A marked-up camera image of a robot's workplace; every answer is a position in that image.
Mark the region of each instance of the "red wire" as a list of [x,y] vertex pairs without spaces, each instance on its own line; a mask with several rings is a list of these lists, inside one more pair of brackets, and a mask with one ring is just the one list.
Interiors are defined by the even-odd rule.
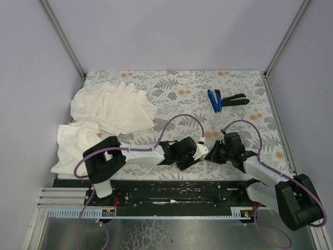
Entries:
[[257,202],[253,202],[253,208],[252,208],[252,211],[255,211],[256,208],[257,208]]
[[113,200],[114,200],[114,212],[115,212],[117,208],[118,198],[115,197]]

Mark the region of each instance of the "gray wall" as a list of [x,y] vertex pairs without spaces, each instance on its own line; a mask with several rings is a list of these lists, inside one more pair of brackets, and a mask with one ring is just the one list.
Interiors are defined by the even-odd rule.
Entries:
[[313,1],[270,77],[292,149],[328,211],[333,240],[333,1]]
[[38,1],[1,1],[0,34],[0,248],[18,250],[80,78]]
[[303,0],[49,2],[85,70],[264,70]]

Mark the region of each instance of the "floral tablecloth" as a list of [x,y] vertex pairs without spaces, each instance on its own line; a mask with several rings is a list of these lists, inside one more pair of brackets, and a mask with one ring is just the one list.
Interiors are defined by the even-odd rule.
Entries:
[[[287,169],[275,120],[267,100],[259,71],[90,71],[85,85],[110,81],[113,83],[133,82],[138,90],[146,90],[147,98],[158,111],[152,129],[140,133],[119,136],[119,140],[131,144],[153,145],[166,122],[177,114],[197,117],[205,130],[205,144],[209,150],[215,140],[222,138],[220,130],[236,119],[253,122],[263,136],[262,160]],[[215,113],[207,96],[207,90],[220,90],[222,97],[244,93],[250,103],[245,106],[224,107]],[[236,123],[228,132],[236,131],[248,150],[257,151],[259,139],[253,128]],[[187,117],[175,119],[167,128],[163,140],[181,140],[191,136],[195,141],[201,136],[200,127]],[[231,163],[219,165],[208,161],[199,162],[180,171],[176,165],[152,166],[127,165],[112,179],[135,180],[246,180],[250,178],[235,169]]]

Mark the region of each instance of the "white cloth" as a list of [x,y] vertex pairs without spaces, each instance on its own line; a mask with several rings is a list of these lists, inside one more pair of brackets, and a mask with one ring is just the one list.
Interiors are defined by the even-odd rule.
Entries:
[[[98,124],[87,121],[60,125],[57,135],[59,162],[51,168],[51,172],[73,175],[75,166],[82,159],[82,154],[101,141],[98,133],[100,133]],[[86,174],[83,163],[78,168],[78,175]]]
[[[133,83],[124,82],[104,82],[80,89],[71,102],[71,116],[77,122],[59,126],[59,162],[51,172],[73,175],[82,154],[101,141],[101,129],[118,136],[152,128],[157,109],[146,95]],[[86,174],[85,164],[81,164],[78,175]]]
[[113,135],[130,134],[152,128],[156,107],[147,100],[147,92],[133,83],[104,82],[82,88],[71,103],[74,120],[100,125]]

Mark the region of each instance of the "metal sheet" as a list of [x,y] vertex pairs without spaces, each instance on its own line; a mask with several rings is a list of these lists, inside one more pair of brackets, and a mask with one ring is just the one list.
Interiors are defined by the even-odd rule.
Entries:
[[[283,227],[278,214],[261,210],[259,221],[282,227],[291,236],[292,249],[316,249],[308,228],[292,232]],[[76,219],[48,218],[40,250],[76,249]],[[266,243],[253,225],[231,220],[113,220],[107,224],[110,242],[106,249],[278,249]],[[285,237],[262,228],[270,240],[287,245]],[[103,227],[84,219],[80,225],[81,250],[101,249],[106,240]]]

